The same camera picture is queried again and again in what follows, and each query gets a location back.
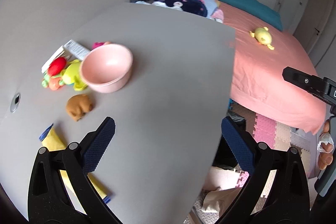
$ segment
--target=red ball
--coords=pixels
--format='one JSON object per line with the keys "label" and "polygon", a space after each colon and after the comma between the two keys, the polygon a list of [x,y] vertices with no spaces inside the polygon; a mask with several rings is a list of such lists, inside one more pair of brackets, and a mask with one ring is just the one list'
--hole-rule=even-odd
{"label": "red ball", "polygon": [[55,76],[59,74],[67,65],[67,60],[64,57],[56,58],[54,61],[51,62],[47,73],[49,76]]}

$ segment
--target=human hand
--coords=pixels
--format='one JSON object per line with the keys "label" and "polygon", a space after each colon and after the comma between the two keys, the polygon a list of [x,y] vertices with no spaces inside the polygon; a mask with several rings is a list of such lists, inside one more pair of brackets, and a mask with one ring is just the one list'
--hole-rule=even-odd
{"label": "human hand", "polygon": [[[328,133],[329,129],[330,129],[329,120],[327,120],[325,122],[324,126],[323,126],[322,133]],[[330,154],[330,152],[333,149],[333,146],[330,143],[328,143],[327,145],[322,143],[321,146],[324,150],[327,151],[327,153],[321,152],[319,154],[319,159],[317,161],[317,165],[318,165],[320,170],[325,170],[325,168],[327,168],[327,166],[330,165],[333,161],[333,155]]]}

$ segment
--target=brown toy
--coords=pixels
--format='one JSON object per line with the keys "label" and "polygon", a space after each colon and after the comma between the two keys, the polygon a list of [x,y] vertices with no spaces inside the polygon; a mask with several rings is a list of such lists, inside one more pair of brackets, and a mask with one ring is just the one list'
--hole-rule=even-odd
{"label": "brown toy", "polygon": [[66,111],[71,118],[78,121],[85,113],[93,109],[93,104],[86,94],[78,94],[71,97],[66,106]]}

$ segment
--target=bowl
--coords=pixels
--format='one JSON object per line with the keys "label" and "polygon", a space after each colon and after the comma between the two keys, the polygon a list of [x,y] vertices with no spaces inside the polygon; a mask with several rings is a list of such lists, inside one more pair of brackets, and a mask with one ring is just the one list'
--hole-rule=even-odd
{"label": "bowl", "polygon": [[84,83],[95,91],[110,93],[121,89],[131,76],[133,55],[123,45],[108,44],[92,50],[79,68]]}

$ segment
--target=pink bedspread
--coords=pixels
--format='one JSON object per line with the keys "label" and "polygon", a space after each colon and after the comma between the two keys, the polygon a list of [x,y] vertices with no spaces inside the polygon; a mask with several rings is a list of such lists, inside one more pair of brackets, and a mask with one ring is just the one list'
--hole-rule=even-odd
{"label": "pink bedspread", "polygon": [[[236,29],[236,55],[231,98],[242,106],[286,125],[316,134],[326,105],[282,78],[285,67],[317,75],[300,42],[287,32],[242,10],[221,3],[224,24]],[[260,45],[249,31],[268,27],[274,51]]]}

